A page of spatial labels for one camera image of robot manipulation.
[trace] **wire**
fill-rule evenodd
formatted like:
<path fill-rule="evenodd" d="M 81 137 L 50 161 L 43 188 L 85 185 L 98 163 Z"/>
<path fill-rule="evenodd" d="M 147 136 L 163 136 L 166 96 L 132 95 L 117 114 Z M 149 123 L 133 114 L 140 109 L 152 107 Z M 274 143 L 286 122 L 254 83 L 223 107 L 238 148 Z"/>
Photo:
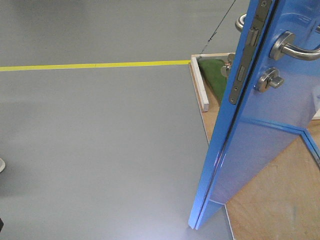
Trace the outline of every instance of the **wire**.
<path fill-rule="evenodd" d="M 233 1 L 233 3 L 231 4 L 231 6 L 229 7 L 229 9 L 226 11 L 225 15 L 223 16 L 223 18 L 221 19 L 220 23 L 218 24 L 218 26 L 216 27 L 216 29 L 214 30 L 213 34 L 211 35 L 211 37 L 209 38 L 208 42 L 206 43 L 206 45 L 203 47 L 202 51 L 200 54 L 203 54 L 205 49 L 207 48 L 207 46 L 209 45 L 209 43 L 211 42 L 212 38 L 217 34 L 217 30 L 220 27 L 220 25 L 222 24 L 222 22 L 225 20 L 226 16 L 228 15 L 230 9 L 233 7 L 233 5 L 235 4 L 236 0 Z"/>

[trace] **door lock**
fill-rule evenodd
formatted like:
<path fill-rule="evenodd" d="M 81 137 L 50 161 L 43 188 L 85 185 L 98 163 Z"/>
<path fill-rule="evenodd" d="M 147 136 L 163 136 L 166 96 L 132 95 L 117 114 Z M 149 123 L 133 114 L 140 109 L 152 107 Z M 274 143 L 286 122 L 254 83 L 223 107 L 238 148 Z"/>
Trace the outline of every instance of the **door lock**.
<path fill-rule="evenodd" d="M 275 67 L 272 67 L 265 71 L 254 88 L 257 91 L 263 93 L 267 91 L 269 87 L 277 89 L 282 84 L 284 84 L 284 82 L 285 80 L 279 76 L 279 70 Z"/>

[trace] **blue door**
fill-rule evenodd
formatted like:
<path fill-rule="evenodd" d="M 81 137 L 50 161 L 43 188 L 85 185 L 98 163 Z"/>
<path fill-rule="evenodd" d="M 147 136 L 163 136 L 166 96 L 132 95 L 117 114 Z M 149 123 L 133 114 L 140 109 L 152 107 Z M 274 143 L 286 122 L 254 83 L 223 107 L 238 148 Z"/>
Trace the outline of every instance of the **blue door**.
<path fill-rule="evenodd" d="M 320 98 L 320 1 L 251 0 L 189 225 L 198 229 L 306 127 Z"/>

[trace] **lock plate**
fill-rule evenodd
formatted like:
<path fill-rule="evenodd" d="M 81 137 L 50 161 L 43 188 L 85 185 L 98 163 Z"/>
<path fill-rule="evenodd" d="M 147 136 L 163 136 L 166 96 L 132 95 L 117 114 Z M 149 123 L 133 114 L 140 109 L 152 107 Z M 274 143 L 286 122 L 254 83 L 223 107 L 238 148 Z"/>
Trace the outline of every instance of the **lock plate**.
<path fill-rule="evenodd" d="M 254 14 L 254 18 L 245 41 L 245 47 L 242 52 L 240 64 L 236 70 L 235 79 L 229 95 L 229 102 L 233 105 L 237 104 L 242 88 L 248 80 L 248 71 L 251 67 L 251 62 L 258 47 L 259 40 L 262 37 L 262 31 L 269 14 L 271 4 L 272 0 L 260 0 Z"/>

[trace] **green cloth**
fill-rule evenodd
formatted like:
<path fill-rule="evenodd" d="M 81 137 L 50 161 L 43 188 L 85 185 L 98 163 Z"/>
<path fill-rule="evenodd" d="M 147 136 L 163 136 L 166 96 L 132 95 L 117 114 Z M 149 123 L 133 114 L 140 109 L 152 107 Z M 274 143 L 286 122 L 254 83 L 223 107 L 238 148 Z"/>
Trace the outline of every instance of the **green cloth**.
<path fill-rule="evenodd" d="M 221 67 L 225 62 L 221 59 L 199 58 L 198 65 L 201 75 L 209 84 L 219 104 L 222 102 L 226 86 L 227 78 L 221 74 Z"/>

